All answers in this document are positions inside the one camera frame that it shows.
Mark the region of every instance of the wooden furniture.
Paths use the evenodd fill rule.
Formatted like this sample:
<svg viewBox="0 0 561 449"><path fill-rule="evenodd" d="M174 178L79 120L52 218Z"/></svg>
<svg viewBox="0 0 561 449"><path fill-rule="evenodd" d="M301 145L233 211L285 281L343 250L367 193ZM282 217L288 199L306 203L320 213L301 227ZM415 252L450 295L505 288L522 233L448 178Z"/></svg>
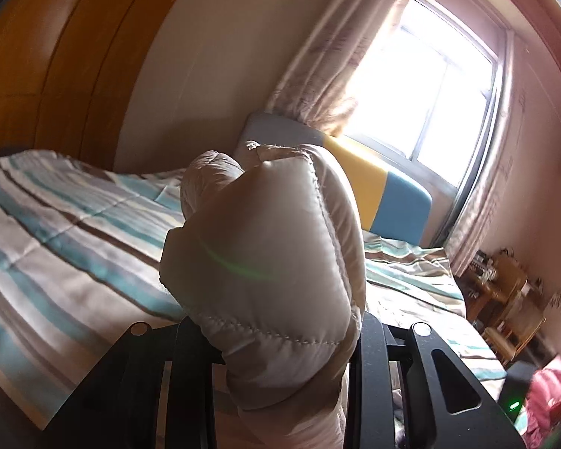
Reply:
<svg viewBox="0 0 561 449"><path fill-rule="evenodd" d="M531 362L539 368L544 368L557 356L557 348L551 343L541 329L534 334L528 345L520 353L519 359Z"/></svg>
<svg viewBox="0 0 561 449"><path fill-rule="evenodd" d="M543 312L528 299L521 297L518 304L505 318L502 331L487 327L482 334L503 366L516 358L546 320Z"/></svg>
<svg viewBox="0 0 561 449"><path fill-rule="evenodd" d="M135 80L175 0L7 0L0 147L112 169Z"/></svg>
<svg viewBox="0 0 561 449"><path fill-rule="evenodd" d="M516 265L515 260L507 255L497 255L493 258L494 265L499 273L495 281L483 281L479 275L471 270L467 270L465 278L473 283L480 296L467 309L467 320L474 322L482 309L490 300L496 300L505 307L503 312L506 314L507 305L513 300L528 280L527 274Z"/></svg>

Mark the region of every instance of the bed headboard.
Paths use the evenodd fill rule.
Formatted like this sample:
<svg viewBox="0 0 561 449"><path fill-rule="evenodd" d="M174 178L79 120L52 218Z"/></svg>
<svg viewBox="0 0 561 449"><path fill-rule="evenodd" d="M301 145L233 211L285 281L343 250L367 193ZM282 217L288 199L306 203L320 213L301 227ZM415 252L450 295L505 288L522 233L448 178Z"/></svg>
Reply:
<svg viewBox="0 0 561 449"><path fill-rule="evenodd" d="M264 112L249 116L239 146L247 140L281 146L323 146L335 156L349 179L362 228L384 238L419 244L432 206L430 194L365 146Z"/></svg>

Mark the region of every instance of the bed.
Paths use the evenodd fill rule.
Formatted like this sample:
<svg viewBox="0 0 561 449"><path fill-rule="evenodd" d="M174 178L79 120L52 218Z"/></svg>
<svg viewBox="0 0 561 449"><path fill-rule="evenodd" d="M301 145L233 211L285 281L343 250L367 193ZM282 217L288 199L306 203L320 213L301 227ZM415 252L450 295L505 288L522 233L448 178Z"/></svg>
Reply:
<svg viewBox="0 0 561 449"><path fill-rule="evenodd" d="M168 229L183 224L183 171L120 175L50 151L0 158L0 448L33 447L67 396L136 321L183 319L159 282ZM370 234L368 310L431 324L493 396L504 371L466 322L442 250ZM215 376L219 447L261 447Z"/></svg>

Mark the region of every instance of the black mount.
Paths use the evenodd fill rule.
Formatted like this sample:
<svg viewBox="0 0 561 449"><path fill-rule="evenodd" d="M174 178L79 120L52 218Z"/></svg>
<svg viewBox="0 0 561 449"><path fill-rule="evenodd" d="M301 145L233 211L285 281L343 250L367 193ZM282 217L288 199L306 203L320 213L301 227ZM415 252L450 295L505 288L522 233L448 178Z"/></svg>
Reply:
<svg viewBox="0 0 561 449"><path fill-rule="evenodd" d="M154 449L166 361L166 449L215 449L213 363L221 354L189 318L133 324L83 379L37 447ZM507 415L428 324L387 326L366 312L349 368L344 449L393 449L389 361L398 361L409 449L524 449Z"/></svg>

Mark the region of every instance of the pink cloth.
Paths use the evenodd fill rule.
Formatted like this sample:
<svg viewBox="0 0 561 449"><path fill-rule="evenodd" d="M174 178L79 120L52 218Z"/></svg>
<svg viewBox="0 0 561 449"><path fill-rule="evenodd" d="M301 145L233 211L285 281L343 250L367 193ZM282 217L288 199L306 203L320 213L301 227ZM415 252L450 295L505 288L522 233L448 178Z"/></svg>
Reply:
<svg viewBox="0 0 561 449"><path fill-rule="evenodd" d="M557 356L544 369L537 371L526 397L528 430L524 442L528 449L537 449L551 433L550 409L561 402L561 358Z"/></svg>

